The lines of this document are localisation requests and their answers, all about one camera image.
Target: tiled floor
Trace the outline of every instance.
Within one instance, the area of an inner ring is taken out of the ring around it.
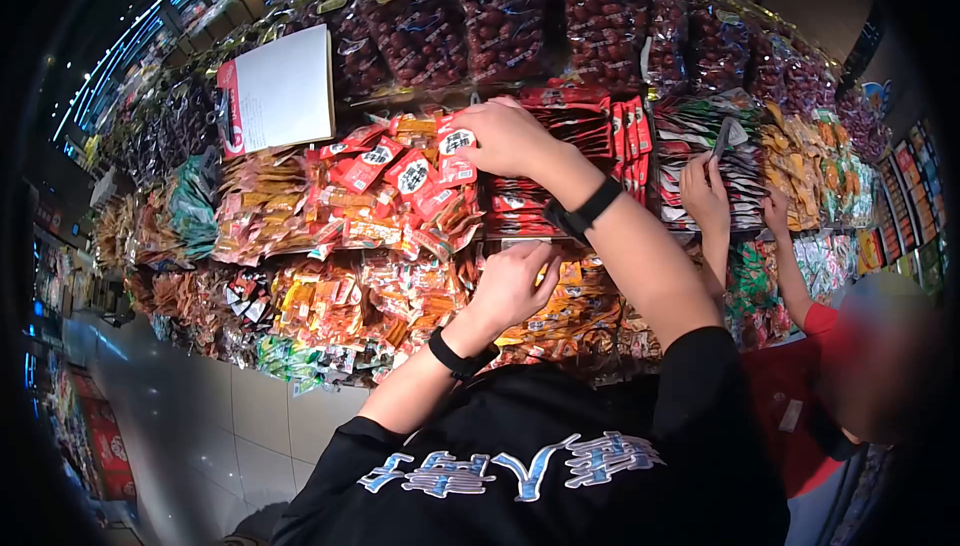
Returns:
[[[158,342],[141,316],[115,329],[76,314],[64,338],[113,406],[139,492],[132,521],[148,546],[214,543],[289,502],[367,398],[357,388],[294,398],[280,380]]]

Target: black watch strap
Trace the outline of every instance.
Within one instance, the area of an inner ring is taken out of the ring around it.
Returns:
[[[477,372],[485,368],[487,364],[496,359],[499,354],[498,348],[488,346],[479,355],[465,359],[453,350],[450,350],[450,346],[447,345],[443,336],[440,335],[443,330],[443,327],[438,327],[433,330],[433,333],[430,334],[428,344],[430,345],[430,352],[433,353],[433,356],[437,357],[437,360],[440,361],[444,367],[453,373],[454,379],[466,380],[474,377]]]
[[[576,238],[583,244],[589,244],[584,232],[594,226],[594,221],[600,216],[614,199],[623,192],[619,180],[607,177],[603,184],[589,197],[580,208],[572,213],[562,207],[557,200],[550,198],[543,211],[548,222]]]

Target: black shirt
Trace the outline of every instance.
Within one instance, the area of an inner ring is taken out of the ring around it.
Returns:
[[[455,390],[406,444],[354,417],[272,543],[784,543],[784,488],[726,330],[670,346],[655,402],[612,394],[510,365]]]

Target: hand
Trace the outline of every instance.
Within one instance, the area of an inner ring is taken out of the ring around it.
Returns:
[[[786,221],[786,194],[777,189],[773,184],[767,184],[767,190],[770,195],[763,196],[763,221],[767,228],[774,232],[774,238],[790,239],[790,228]]]
[[[503,330],[546,306],[560,281],[560,263],[553,246],[540,240],[522,241],[487,258],[473,300],[443,329],[443,341],[461,357],[476,356]]]
[[[710,183],[704,172],[708,168]],[[700,226],[704,240],[730,235],[730,203],[723,187],[720,168],[710,152],[693,158],[679,173],[679,197],[683,208]]]
[[[470,130],[479,147],[462,146],[457,155],[477,169],[504,178],[522,176],[539,181],[540,170],[557,156],[579,156],[577,149],[551,136],[534,116],[510,96],[492,97],[466,108],[451,122],[455,130]]]

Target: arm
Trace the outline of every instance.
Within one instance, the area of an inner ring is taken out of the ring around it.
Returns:
[[[461,358],[478,355],[503,330],[544,308],[560,279],[560,263],[553,247],[539,240],[523,241],[487,258],[473,300],[443,328],[443,341]],[[535,286],[547,264],[546,276]],[[450,370],[425,346],[387,376],[357,415],[390,432],[410,434],[420,429],[453,383]]]
[[[709,173],[709,185],[704,166]],[[700,228],[703,251],[700,278],[717,310],[723,314],[730,250],[730,203],[720,177],[719,162],[710,152],[697,156],[680,172],[679,196],[683,208]]]
[[[776,240],[776,283],[790,320],[803,329],[807,313],[813,306],[813,298],[810,297],[807,282],[800,273],[793,252],[793,240],[790,240],[790,229],[786,223],[786,195],[773,186],[768,186],[768,189],[770,195],[763,198],[763,220]]]
[[[467,108],[453,125],[472,131],[481,145],[458,150],[463,158],[499,176],[534,180],[568,211],[583,205],[604,181],[603,172],[575,146],[554,139],[511,98]],[[630,194],[620,193],[586,237],[664,348],[691,330],[721,324],[690,259]]]

